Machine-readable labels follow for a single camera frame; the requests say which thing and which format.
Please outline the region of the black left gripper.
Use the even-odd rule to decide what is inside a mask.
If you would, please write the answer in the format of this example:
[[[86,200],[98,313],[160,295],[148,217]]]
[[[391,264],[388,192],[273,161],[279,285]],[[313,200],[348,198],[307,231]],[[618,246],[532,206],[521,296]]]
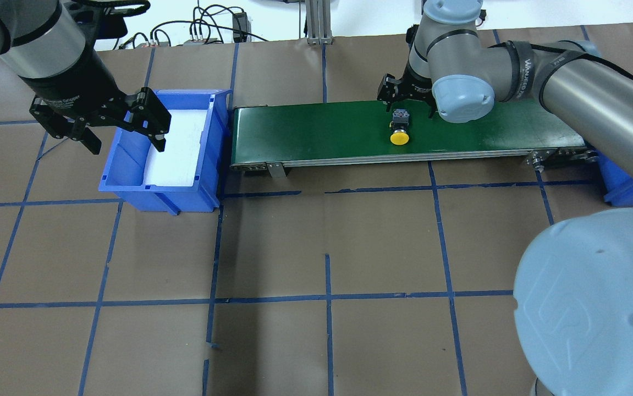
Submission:
[[[96,52],[83,52],[67,70],[45,78],[30,78],[35,93],[30,113],[55,139],[70,138],[93,155],[102,141],[92,127],[119,127],[145,135],[158,152],[166,148],[172,115],[155,91],[123,92]]]

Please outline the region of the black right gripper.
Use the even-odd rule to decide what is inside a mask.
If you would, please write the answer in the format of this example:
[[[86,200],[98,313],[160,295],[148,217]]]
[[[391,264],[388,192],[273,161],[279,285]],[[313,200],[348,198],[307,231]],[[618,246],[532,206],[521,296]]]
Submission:
[[[417,75],[410,69],[404,70],[401,78],[385,74],[377,88],[377,100],[385,104],[387,112],[391,112],[394,103],[404,100],[422,101],[429,105],[429,119],[438,111],[431,80]]]

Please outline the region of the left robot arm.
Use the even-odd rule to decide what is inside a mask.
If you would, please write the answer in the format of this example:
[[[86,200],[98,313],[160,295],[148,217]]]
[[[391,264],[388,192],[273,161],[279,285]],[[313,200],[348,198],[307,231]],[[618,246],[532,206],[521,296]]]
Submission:
[[[98,57],[98,20],[143,14],[148,1],[0,1],[0,60],[35,94],[30,113],[55,139],[93,155],[94,127],[119,127],[165,150],[171,115],[148,87],[124,93]]]

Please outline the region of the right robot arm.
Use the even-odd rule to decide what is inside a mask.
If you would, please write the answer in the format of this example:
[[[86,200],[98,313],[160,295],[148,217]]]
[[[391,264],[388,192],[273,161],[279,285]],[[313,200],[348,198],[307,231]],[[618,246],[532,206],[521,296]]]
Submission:
[[[426,1],[401,78],[377,100],[419,100],[450,123],[534,98],[633,176],[633,75],[589,43],[483,48],[480,1]],[[633,395],[633,208],[567,219],[525,250],[513,286],[518,338],[552,395]]]

